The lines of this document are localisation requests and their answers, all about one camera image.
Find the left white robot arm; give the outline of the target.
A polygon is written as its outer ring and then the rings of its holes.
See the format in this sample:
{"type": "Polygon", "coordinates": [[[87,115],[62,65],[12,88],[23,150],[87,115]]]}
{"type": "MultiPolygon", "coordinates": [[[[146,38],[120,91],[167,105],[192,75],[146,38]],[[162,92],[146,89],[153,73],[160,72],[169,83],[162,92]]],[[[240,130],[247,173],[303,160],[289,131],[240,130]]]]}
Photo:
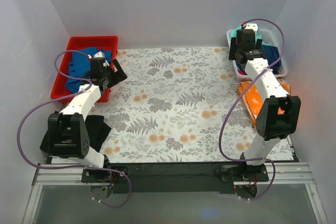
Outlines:
{"type": "Polygon", "coordinates": [[[112,60],[109,66],[103,56],[90,60],[92,86],[80,86],[81,94],[76,95],[59,113],[48,117],[48,146],[52,156],[69,158],[81,165],[94,168],[93,175],[100,182],[111,178],[112,170],[105,165],[108,158],[90,146],[90,137],[85,119],[101,95],[112,86],[124,81],[127,75],[119,62],[112,60]]]}

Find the dark blue t shirt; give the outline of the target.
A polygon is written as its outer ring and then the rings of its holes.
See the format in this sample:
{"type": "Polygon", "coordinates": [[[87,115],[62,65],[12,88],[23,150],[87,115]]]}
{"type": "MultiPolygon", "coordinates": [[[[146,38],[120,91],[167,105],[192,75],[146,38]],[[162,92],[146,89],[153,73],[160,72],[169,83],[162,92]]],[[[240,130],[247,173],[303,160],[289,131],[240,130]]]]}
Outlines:
{"type": "MultiPolygon", "coordinates": [[[[266,55],[269,66],[273,64],[280,57],[278,48],[275,46],[262,44],[261,49],[266,55]]],[[[271,69],[274,74],[278,74],[280,67],[281,67],[281,61],[279,60],[274,66],[271,67],[271,69]]]]}

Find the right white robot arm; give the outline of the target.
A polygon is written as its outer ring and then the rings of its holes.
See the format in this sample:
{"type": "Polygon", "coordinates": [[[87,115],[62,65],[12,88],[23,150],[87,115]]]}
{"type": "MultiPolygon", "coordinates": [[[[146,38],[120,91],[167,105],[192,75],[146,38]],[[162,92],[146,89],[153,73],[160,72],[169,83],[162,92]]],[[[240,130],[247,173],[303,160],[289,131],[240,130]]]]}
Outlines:
{"type": "Polygon", "coordinates": [[[262,106],[256,118],[257,134],[242,153],[237,165],[224,174],[230,181],[268,181],[265,159],[281,140],[295,132],[301,107],[298,96],[291,96],[269,68],[262,40],[257,39],[257,25],[246,24],[231,39],[229,59],[236,60],[255,81],[262,106]]]}

